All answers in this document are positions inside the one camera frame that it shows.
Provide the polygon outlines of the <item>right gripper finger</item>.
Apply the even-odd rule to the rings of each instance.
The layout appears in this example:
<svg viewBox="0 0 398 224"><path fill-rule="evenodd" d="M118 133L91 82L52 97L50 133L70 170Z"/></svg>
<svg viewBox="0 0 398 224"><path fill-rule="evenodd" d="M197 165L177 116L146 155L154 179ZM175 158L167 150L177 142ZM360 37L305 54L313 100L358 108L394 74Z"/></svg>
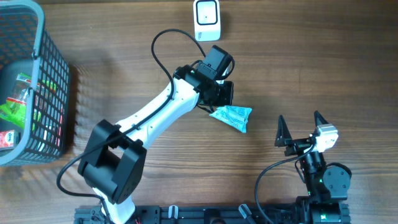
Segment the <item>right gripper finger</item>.
<svg viewBox="0 0 398 224"><path fill-rule="evenodd" d="M313 115L315 120L315 126L329 124L329 122L321 115L318 110L316 110Z"/></svg>
<svg viewBox="0 0 398 224"><path fill-rule="evenodd" d="M284 147L284 146L289 146L291 144L292 144L292 137L290 135L289 129L287 127L284 117L280 115L278 118L278 127L277 127L274 146Z"/></svg>

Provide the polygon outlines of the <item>teal white snack packet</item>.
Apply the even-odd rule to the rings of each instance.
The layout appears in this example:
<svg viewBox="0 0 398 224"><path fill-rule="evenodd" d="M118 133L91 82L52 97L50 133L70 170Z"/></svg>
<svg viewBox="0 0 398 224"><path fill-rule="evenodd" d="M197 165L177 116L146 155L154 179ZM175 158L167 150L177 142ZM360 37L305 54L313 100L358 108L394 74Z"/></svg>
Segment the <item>teal white snack packet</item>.
<svg viewBox="0 0 398 224"><path fill-rule="evenodd" d="M242 133L246 133L246 125L252 108L240 106L221 106L211 113L210 116L218 119Z"/></svg>

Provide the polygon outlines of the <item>green snack bag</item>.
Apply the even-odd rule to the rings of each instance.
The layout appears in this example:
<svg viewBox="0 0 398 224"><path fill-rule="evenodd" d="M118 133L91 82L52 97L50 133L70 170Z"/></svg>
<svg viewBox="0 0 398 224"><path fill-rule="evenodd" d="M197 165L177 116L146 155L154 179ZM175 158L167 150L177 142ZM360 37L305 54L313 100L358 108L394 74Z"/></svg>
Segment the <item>green snack bag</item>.
<svg viewBox="0 0 398 224"><path fill-rule="evenodd" d="M20 128L25 126L27 100L31 76L19 73L6 102L1 105L1 119L11 122Z"/></svg>

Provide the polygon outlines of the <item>red small box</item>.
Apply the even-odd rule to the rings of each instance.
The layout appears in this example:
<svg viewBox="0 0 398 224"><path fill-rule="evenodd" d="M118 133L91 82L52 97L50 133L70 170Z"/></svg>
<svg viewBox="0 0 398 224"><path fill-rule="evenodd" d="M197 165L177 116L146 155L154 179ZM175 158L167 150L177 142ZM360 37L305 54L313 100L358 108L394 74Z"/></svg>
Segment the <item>red small box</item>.
<svg viewBox="0 0 398 224"><path fill-rule="evenodd" d="M17 133L15 130L1 131L0 135L0 148L10 149L17 144Z"/></svg>

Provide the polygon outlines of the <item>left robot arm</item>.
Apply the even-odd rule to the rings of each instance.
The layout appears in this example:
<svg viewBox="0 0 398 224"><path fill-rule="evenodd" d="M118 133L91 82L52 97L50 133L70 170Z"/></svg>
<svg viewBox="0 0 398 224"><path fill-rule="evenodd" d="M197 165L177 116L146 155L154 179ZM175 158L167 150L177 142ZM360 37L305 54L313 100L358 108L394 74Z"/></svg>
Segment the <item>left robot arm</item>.
<svg viewBox="0 0 398 224"><path fill-rule="evenodd" d="M179 117L203 103L230 105L235 62L214 45L203 60L178 67L167 87L134 115L92 130L78 173L101 198L106 223L126 223L135 212L131 194L141 181L147 151Z"/></svg>

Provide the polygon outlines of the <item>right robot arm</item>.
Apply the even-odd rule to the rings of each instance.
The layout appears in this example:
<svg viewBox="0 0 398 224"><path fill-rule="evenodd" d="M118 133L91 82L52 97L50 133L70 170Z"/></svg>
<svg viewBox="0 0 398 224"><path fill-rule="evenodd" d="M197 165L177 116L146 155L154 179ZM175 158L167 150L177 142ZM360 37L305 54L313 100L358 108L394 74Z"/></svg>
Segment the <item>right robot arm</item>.
<svg viewBox="0 0 398 224"><path fill-rule="evenodd" d="M351 170L338 162L326 163L323 153L338 140L337 128L318 111L314 112L315 130L307 138L293 139L282 115L274 145L285 147L286 156L297 156L301 180L308 195L297 197L295 219L298 223L350 223L348 190Z"/></svg>

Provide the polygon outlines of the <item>white barcode scanner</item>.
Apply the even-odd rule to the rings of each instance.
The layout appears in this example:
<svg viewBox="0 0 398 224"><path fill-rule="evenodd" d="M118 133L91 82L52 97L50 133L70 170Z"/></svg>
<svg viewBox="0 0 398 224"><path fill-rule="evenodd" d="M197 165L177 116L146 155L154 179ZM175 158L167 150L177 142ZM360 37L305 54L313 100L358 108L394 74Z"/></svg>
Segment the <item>white barcode scanner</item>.
<svg viewBox="0 0 398 224"><path fill-rule="evenodd" d="M221 37L219 0L194 0L193 20L195 39L199 42L217 41Z"/></svg>

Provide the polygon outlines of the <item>grey plastic shopping basket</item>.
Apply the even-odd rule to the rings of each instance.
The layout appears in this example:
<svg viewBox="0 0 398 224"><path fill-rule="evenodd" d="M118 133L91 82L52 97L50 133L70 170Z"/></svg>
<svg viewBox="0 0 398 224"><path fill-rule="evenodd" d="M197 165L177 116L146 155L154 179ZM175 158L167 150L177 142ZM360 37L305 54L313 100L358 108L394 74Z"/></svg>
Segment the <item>grey plastic shopping basket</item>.
<svg viewBox="0 0 398 224"><path fill-rule="evenodd" d="M1 165L53 162L65 152L70 69L36 2L1 1L1 105L19 73L31 76L25 126L1 119L1 131L17 133L16 146L1 149Z"/></svg>

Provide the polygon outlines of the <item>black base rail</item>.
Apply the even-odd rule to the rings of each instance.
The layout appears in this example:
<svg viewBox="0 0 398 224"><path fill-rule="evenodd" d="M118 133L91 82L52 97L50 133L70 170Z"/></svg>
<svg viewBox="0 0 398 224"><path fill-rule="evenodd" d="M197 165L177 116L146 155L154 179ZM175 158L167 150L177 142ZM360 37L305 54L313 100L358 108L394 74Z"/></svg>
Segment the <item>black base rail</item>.
<svg viewBox="0 0 398 224"><path fill-rule="evenodd" d="M350 224L347 204L304 205L285 203L263 206L272 223ZM138 206L127 220L130 224L250 224L267 223L256 207L246 204L232 207Z"/></svg>

